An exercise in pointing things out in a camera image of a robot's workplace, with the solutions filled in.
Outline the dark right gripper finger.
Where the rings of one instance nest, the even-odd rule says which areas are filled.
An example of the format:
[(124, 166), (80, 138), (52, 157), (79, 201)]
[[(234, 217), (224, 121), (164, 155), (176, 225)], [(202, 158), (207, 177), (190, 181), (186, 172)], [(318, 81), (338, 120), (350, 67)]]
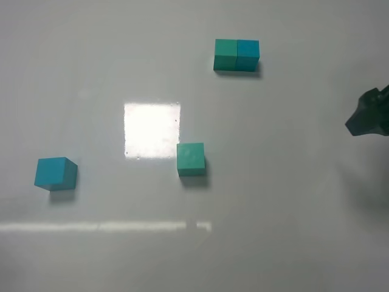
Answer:
[(388, 86), (381, 91), (373, 88), (365, 92), (345, 126), (353, 136), (388, 136)]

